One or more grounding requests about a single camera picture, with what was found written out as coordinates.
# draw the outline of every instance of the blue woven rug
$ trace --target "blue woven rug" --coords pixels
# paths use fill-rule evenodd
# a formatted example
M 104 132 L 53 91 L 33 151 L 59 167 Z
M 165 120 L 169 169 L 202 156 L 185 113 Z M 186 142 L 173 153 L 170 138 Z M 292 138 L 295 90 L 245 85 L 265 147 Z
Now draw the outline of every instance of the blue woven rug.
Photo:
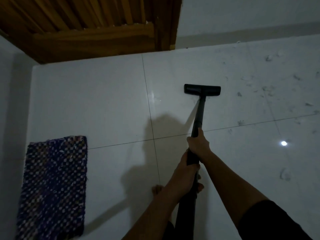
M 26 153 L 16 239 L 70 239 L 84 230 L 87 139 L 30 143 Z

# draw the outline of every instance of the tile grout line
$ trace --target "tile grout line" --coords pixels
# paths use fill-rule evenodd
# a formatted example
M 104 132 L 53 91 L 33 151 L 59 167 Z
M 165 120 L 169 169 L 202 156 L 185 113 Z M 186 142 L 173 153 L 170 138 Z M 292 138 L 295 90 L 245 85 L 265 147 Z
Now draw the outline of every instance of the tile grout line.
M 114 145 L 104 145 L 104 146 L 99 146 L 99 147 L 88 148 L 88 150 L 98 149 L 98 148 L 104 148 L 104 147 L 113 147 L 113 146 L 125 145 L 125 144 L 130 144 L 130 143 L 135 143 L 135 142 L 151 141 L 151 140 L 153 140 L 153 139 L 132 141 L 132 142 L 126 142 L 126 143 L 120 143 L 120 144 L 114 144 Z
M 314 116 L 314 115 L 318 115 L 318 114 L 317 114 L 317 113 L 313 113 L 313 114 L 307 114 L 307 115 L 295 116 L 295 117 L 284 118 L 284 119 L 278 119 L 278 120 L 268 120 L 268 121 L 262 121 L 262 122 L 252 123 L 252 124 L 236 125 L 236 126 L 230 126 L 230 127 L 225 127 L 225 128 L 219 128 L 219 129 L 209 129 L 209 130 L 204 130 L 204 132 L 217 131 L 217 130 L 224 130 L 224 129 L 230 129 L 230 128 L 242 127 L 242 126 L 247 126 L 247 125 L 256 125 L 256 124 L 262 124 L 262 123 L 268 123 L 268 122 L 276 122 L 276 121 L 280 121 L 280 120 L 289 120 L 289 119 L 300 118 L 300 117 L 306 117 L 306 116 Z M 88 148 L 88 150 L 91 150 L 91 149 L 98 149 L 98 148 L 104 148 L 104 147 L 119 146 L 119 145 L 125 145 L 125 144 L 135 143 L 135 142 L 142 142 L 142 141 L 151 141 L 151 140 L 153 140 L 153 141 L 154 141 L 154 140 L 158 140 L 158 139 L 170 138 L 170 137 L 175 137 L 175 136 L 185 136 L 185 135 L 189 135 L 189 134 L 190 134 L 190 133 L 187 133 L 187 134 L 181 134 L 181 135 L 174 135 L 174 136 L 165 136 L 165 137 L 159 137 L 159 138 L 155 138 L 155 139 L 148 139 L 148 140 L 132 141 L 132 142 L 126 142 L 126 143 L 115 144 L 115 145 L 105 145 L 105 146 L 100 146 L 100 147 Z
M 143 63 L 143 55 L 142 55 L 142 54 L 141 54 L 141 58 L 142 58 L 144 81 L 145 81 L 145 83 L 146 83 L 146 97 L 147 97 L 147 99 L 148 99 L 148 106 L 149 106 L 149 113 L 150 113 L 150 123 L 151 123 L 152 137 L 153 137 L 155 160 L 156 160 L 156 162 L 157 162 L 158 178 L 159 178 L 159 184 L 160 184 L 160 173 L 159 173 L 159 166 L 158 166 L 157 150 L 156 150 L 155 136 L 154 136 L 154 134 L 153 134 L 153 126 L 152 126 L 152 119 L 151 119 L 151 110 L 150 110 L 149 95 L 148 95 L 148 86 L 147 86 L 146 72 L 145 72 L 145 70 L 144 70 L 144 63 Z

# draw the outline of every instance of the vacuum cleaner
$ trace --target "vacuum cleaner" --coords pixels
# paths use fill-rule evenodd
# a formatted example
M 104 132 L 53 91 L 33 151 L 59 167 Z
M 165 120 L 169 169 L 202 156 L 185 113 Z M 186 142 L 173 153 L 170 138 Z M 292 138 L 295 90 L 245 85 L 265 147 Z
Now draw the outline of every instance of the vacuum cleaner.
M 199 96 L 199 104 L 195 115 L 191 137 L 198 136 L 198 128 L 202 128 L 203 112 L 207 96 L 219 96 L 221 87 L 184 84 L 184 92 Z M 198 164 L 199 158 L 190 149 L 187 152 L 187 165 Z M 191 190 L 179 202 L 175 226 L 177 239 L 192 240 L 195 225 L 196 199 L 198 190 L 198 173 L 196 173 Z

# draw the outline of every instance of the wooden slats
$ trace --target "wooden slats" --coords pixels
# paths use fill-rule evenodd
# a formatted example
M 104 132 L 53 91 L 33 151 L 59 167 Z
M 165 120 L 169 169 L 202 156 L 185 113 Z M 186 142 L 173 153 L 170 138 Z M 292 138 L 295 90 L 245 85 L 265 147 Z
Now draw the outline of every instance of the wooden slats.
M 67 31 L 69 27 L 60 17 L 60 15 L 53 8 L 49 0 L 34 0 L 46 16 L 51 20 L 51 22 L 60 30 Z
M 182 0 L 173 0 L 172 17 L 171 17 L 171 31 L 170 31 L 170 50 L 175 49 L 177 31 L 180 17 Z
M 108 25 L 109 26 L 114 26 L 115 23 L 113 21 L 113 18 L 112 18 L 112 15 L 111 15 L 111 11 L 110 11 L 110 7 L 109 7 L 109 4 L 108 4 L 107 0 L 100 0 L 100 3 L 101 3 L 103 14 L 105 15 L 106 20 L 108 22 Z
M 90 14 L 90 17 L 91 17 L 92 21 L 94 22 L 94 25 L 96 27 L 101 27 L 102 25 L 100 24 L 96 14 L 94 13 L 94 10 L 93 10 L 89 0 L 82 0 L 82 1 L 83 1 L 84 5 L 85 5 L 86 9 L 88 10 L 88 12 Z
M 68 32 L 57 32 L 50 34 L 34 34 L 36 40 L 87 40 L 88 37 L 95 40 L 115 39 L 130 36 L 148 36 L 154 38 L 154 25 L 136 24 L 118 27 L 106 27 L 99 29 L 86 29 L 81 32 L 70 30 Z
M 131 16 L 129 0 L 121 0 L 121 3 L 122 3 L 123 11 L 124 11 L 125 20 L 128 25 L 132 25 L 134 22 L 133 22 L 132 16 Z
M 70 19 L 72 25 L 77 29 L 77 30 L 82 30 L 82 26 L 77 18 L 77 16 L 73 13 L 72 9 L 70 8 L 68 2 L 66 0 L 56 0 L 57 3 L 60 5 L 62 10 L 65 12 L 67 17 Z
M 31 29 L 34 29 L 39 34 L 43 34 L 43 29 L 36 23 L 36 21 L 23 9 L 19 6 L 18 3 L 16 3 L 15 0 L 9 0 L 12 5 L 24 16 L 25 19 L 23 19 L 27 24 L 29 23 L 31 25 Z
M 173 49 L 181 6 L 181 0 L 3 1 L 0 28 L 43 63 Z
M 81 17 L 83 23 L 85 23 L 85 25 L 88 28 L 96 28 L 94 22 L 92 21 L 89 12 L 87 11 L 87 8 L 85 6 L 85 4 L 83 3 L 82 0 L 72 0 L 72 2 L 74 3 L 74 6 L 76 8 L 76 10 L 78 11 L 79 16 Z
M 173 0 L 154 0 L 155 47 L 158 51 L 170 50 L 170 32 Z
M 129 0 L 130 4 L 130 11 L 133 23 L 135 24 L 141 24 L 141 2 L 140 0 Z
M 146 23 L 146 12 L 144 10 L 144 0 L 140 0 L 141 22 Z
M 45 32 L 56 32 L 56 29 L 48 20 L 46 15 L 40 10 L 40 8 L 33 2 L 33 0 L 15 0 L 23 10 L 32 17 L 32 19 L 41 27 Z
M 102 27 L 107 26 L 106 20 L 105 20 L 104 16 L 102 15 L 102 11 L 101 11 L 100 4 L 99 4 L 98 0 L 89 0 L 89 1 L 91 3 L 91 6 L 94 10 L 94 13 L 97 16 Z

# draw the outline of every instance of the white tile floor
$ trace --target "white tile floor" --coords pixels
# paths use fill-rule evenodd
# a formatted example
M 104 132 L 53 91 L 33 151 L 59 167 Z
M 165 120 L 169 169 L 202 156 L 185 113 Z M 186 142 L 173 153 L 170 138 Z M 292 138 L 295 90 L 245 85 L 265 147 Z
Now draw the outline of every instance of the white tile floor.
M 38 66 L 28 141 L 88 137 L 82 238 L 120 239 L 187 148 L 197 97 L 183 85 L 221 86 L 204 112 L 212 150 L 318 239 L 319 72 L 320 35 Z M 200 174 L 195 239 L 239 239 Z

